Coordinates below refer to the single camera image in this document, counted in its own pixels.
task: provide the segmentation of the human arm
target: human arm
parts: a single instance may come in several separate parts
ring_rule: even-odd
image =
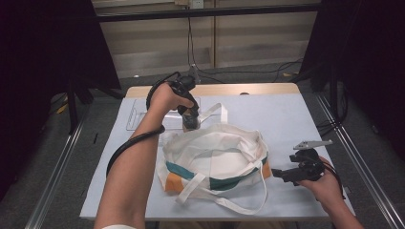
[[[326,159],[321,156],[320,158],[325,163],[325,166],[330,167],[330,164]],[[331,221],[337,229],[363,228],[342,199],[339,184],[329,170],[325,170],[322,177],[317,181],[302,180],[298,183],[313,192],[316,199],[321,203],[322,208],[328,213]]]
[[[157,130],[164,116],[179,105],[193,103],[175,95],[168,84],[160,85],[151,98],[151,105],[131,138]],[[95,228],[124,224],[144,228],[146,203],[155,171],[159,136],[151,136],[125,150],[107,176],[96,215]]]

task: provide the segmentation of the electrical cable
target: electrical cable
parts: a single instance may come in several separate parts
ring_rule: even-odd
[[[219,74],[219,73],[277,73],[276,78],[272,81],[272,83],[274,83],[274,82],[277,80],[278,75],[279,75],[279,72],[280,72],[281,70],[285,70],[285,69],[291,67],[291,66],[294,65],[294,64],[302,63],[301,60],[303,59],[303,58],[299,58],[299,59],[297,59],[296,61],[284,63],[284,64],[282,64],[281,66],[279,66],[279,68],[278,68],[277,70],[272,70],[272,71],[220,71],[220,72],[215,72],[215,73],[205,72],[205,71],[201,70],[201,69],[198,67],[198,65],[197,65],[197,63],[196,63],[196,60],[195,60],[193,33],[192,33],[192,30],[191,30],[191,20],[190,20],[190,18],[188,18],[187,60],[188,60],[188,65],[189,65],[189,66],[191,66],[191,63],[190,63],[190,45],[191,45],[191,56],[192,56],[192,60],[193,60],[193,62],[194,62],[194,64],[195,64],[197,70],[198,70],[200,73],[204,73],[204,74]],[[200,75],[200,77],[209,78],[209,79],[215,80],[215,81],[220,82],[220,83],[225,83],[225,82],[223,82],[223,81],[221,81],[221,80],[219,80],[219,79],[216,79],[216,78],[213,78],[213,77],[209,77],[209,76],[206,76],[206,75]]]
[[[309,160],[309,161],[311,161],[313,163],[318,163],[319,162],[319,161],[317,161],[315,159],[310,158],[309,156],[302,156],[302,158],[305,158],[305,159],[307,159],[307,160]],[[336,178],[337,184],[339,185],[340,193],[342,195],[342,199],[346,199],[345,196],[343,195],[342,180],[340,179],[340,176],[337,174],[336,169],[326,161],[322,161],[322,164],[324,165],[324,168],[326,170],[328,170]]]
[[[150,107],[150,100],[152,98],[153,93],[155,92],[155,90],[162,84],[164,83],[168,78],[172,77],[173,75],[177,75],[178,77],[181,75],[179,72],[174,72],[172,74],[169,74],[167,76],[165,76],[163,79],[158,80],[151,88],[151,90],[149,91],[147,97],[146,97],[146,110],[149,110]],[[117,160],[117,158],[124,153],[125,150],[127,150],[128,148],[130,148],[131,146],[137,144],[138,142],[151,137],[153,135],[159,135],[161,133],[163,133],[165,131],[165,128],[163,125],[160,126],[159,129],[155,130],[155,131],[151,131],[151,132],[147,132],[141,135],[136,135],[133,138],[129,139],[128,141],[126,141],[125,143],[123,143],[115,152],[114,154],[111,156],[110,161],[108,162],[107,165],[107,171],[106,171],[106,176],[108,176],[108,173],[110,172],[111,167],[113,166],[114,162]]]
[[[342,106],[342,111],[343,111],[342,115],[338,116],[336,118],[336,120],[334,120],[332,122],[325,120],[325,121],[321,122],[320,124],[316,125],[316,128],[318,129],[318,131],[323,132],[322,134],[320,134],[320,136],[327,135],[332,130],[334,130],[336,128],[336,126],[342,125],[343,121],[346,119],[346,117],[348,115],[348,110],[349,110],[349,96],[348,96],[348,91],[347,91],[346,87],[344,87],[344,89],[343,89],[343,93],[342,93],[340,101],[341,101],[341,106]]]
[[[155,130],[155,131],[151,131],[151,132],[147,132],[141,135],[136,135],[133,138],[129,139],[128,141],[126,141],[124,144],[122,144],[115,152],[114,154],[111,156],[110,161],[108,162],[107,165],[107,172],[106,172],[106,176],[108,176],[108,173],[110,173],[110,169],[111,167],[113,167],[114,162],[117,160],[117,158],[124,153],[125,150],[127,150],[128,148],[130,148],[131,146],[137,144],[138,142],[151,137],[153,135],[159,135],[161,133],[163,133],[165,131],[164,126],[161,125],[159,129]]]

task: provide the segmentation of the white table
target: white table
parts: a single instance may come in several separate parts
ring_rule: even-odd
[[[114,151],[131,135],[128,120],[134,108],[145,111],[143,100],[150,87],[131,88],[123,99],[116,124],[110,134],[100,162],[96,168],[80,216],[94,219],[105,182],[107,163]],[[198,85],[191,92],[201,102],[204,112],[221,102],[228,109],[228,123],[246,130],[259,130],[269,149],[271,168],[296,168],[289,161],[292,149],[302,140],[321,140],[308,108],[294,84],[226,84]],[[330,160],[325,147],[316,148],[320,156]],[[162,157],[158,149],[158,161]],[[328,220],[312,193],[304,187],[294,187],[280,178],[266,180],[268,198],[264,208],[254,216],[234,213],[210,200],[189,199],[184,205],[175,201],[175,194],[163,192],[155,175],[148,199],[147,220]],[[263,198],[263,184],[231,191],[226,196],[244,207],[257,207]]]

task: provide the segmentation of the white wall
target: white wall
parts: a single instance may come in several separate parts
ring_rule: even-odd
[[[174,0],[154,0],[154,4],[145,4],[151,1],[144,0],[93,1],[99,14],[182,9],[174,4]],[[204,1],[204,7],[258,7],[317,2],[319,0],[210,0]],[[205,69],[283,62],[303,57],[315,16],[316,12],[297,12],[191,18],[197,65]],[[118,77],[188,69],[186,18],[109,22],[101,23],[101,28],[115,61]]]

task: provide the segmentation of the black curtain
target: black curtain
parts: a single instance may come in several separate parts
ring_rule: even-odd
[[[70,80],[120,86],[99,24],[73,20],[96,16],[90,0],[1,1],[0,13],[1,199],[34,152],[55,94]]]
[[[394,150],[405,159],[405,1],[323,0],[301,72],[324,63],[311,79],[344,82]]]

